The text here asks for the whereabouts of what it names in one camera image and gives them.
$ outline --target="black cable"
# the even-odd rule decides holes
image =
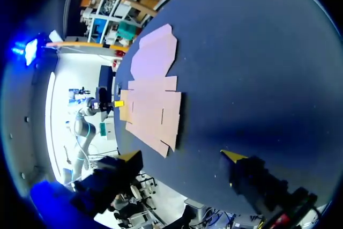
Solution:
[[[318,209],[315,206],[313,206],[312,209],[317,214],[318,220],[320,220],[322,218],[322,214],[318,211]]]
[[[236,215],[233,215],[233,216],[231,217],[230,221],[226,224],[225,229],[227,229],[227,226],[228,226],[228,225],[230,225],[230,227],[231,227],[231,222],[234,221],[235,217],[236,217]]]
[[[205,220],[201,221],[199,224],[192,225],[192,226],[197,226],[197,225],[201,225],[201,224],[203,224],[203,223],[209,222],[209,220],[210,220],[214,215],[218,214],[219,211],[220,211],[220,210],[218,210],[218,211],[216,211],[215,213],[213,213],[213,214],[211,215],[210,218],[205,219]]]

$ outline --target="cable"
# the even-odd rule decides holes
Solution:
[[[322,214],[319,212],[319,210],[315,206],[313,206],[312,209],[317,214],[318,220],[320,220],[322,218]]]
[[[82,176],[77,177],[75,180],[72,180],[72,181],[70,181],[70,182],[64,184],[64,186],[68,186],[68,185],[70,185],[70,184],[72,184],[72,183],[78,181],[79,179],[81,179],[81,177],[82,177]]]
[[[206,214],[207,214],[210,210],[212,210],[212,209],[213,209],[213,208],[210,208],[210,209],[208,209],[208,210],[205,212],[205,214],[204,214],[203,217],[202,217],[202,221],[201,221],[199,224],[192,225],[192,226],[201,225],[201,224],[203,224],[203,223],[206,223],[206,222],[210,221],[210,220],[212,219],[212,217],[214,217],[214,216],[215,216],[216,214],[218,214],[218,212],[220,211],[220,210],[216,211],[216,212],[213,213],[209,218],[207,218],[207,219],[204,220]]]
[[[204,220],[204,218],[206,217],[207,213],[208,213],[210,210],[212,210],[212,209],[213,209],[213,208],[209,208],[209,209],[206,210],[205,214],[204,214],[203,217],[201,218],[201,221]]]
[[[208,227],[208,226],[212,226],[212,225],[214,225],[216,222],[218,222],[218,220],[221,218],[222,215],[223,215],[223,213],[217,214],[217,219],[216,219],[214,222],[211,222],[210,224],[208,224],[207,227]]]
[[[99,156],[99,155],[111,153],[114,151],[118,151],[118,150],[111,150],[111,151],[101,152],[101,153],[97,153],[97,154],[89,154],[88,156]]]
[[[229,222],[226,224],[225,229],[227,229],[227,226],[228,226],[228,225],[230,225],[230,227],[231,227],[231,222],[234,221],[235,217],[236,217],[236,215],[233,215],[233,216],[231,217],[231,219],[229,220]]]

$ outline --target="white wall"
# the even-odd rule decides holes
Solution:
[[[53,92],[53,100],[51,106],[51,130],[53,145],[56,153],[57,164],[60,170],[63,167],[68,168],[64,145],[68,148],[69,159],[72,161],[71,155],[75,153],[70,146],[75,145],[75,138],[67,130],[65,122],[70,120],[68,115],[68,89],[82,88],[90,90],[89,97],[95,97],[95,89],[99,83],[99,74],[101,65],[111,65],[110,56],[91,55],[91,54],[76,54],[65,53],[60,54],[60,59],[55,71],[56,80]],[[97,132],[99,131],[99,123],[101,122],[101,114],[86,117],[86,121],[95,125]],[[105,122],[114,123],[113,118],[108,118]],[[115,140],[106,140],[97,134],[93,139],[89,148],[90,154],[96,154],[106,151],[115,150],[117,142]]]

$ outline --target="flattened cardboard box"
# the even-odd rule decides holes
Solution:
[[[175,151],[180,120],[177,76],[166,77],[175,59],[176,44],[169,24],[143,37],[132,58],[135,80],[129,82],[128,91],[121,91],[124,106],[120,120],[126,121],[126,130],[164,157],[169,146]]]

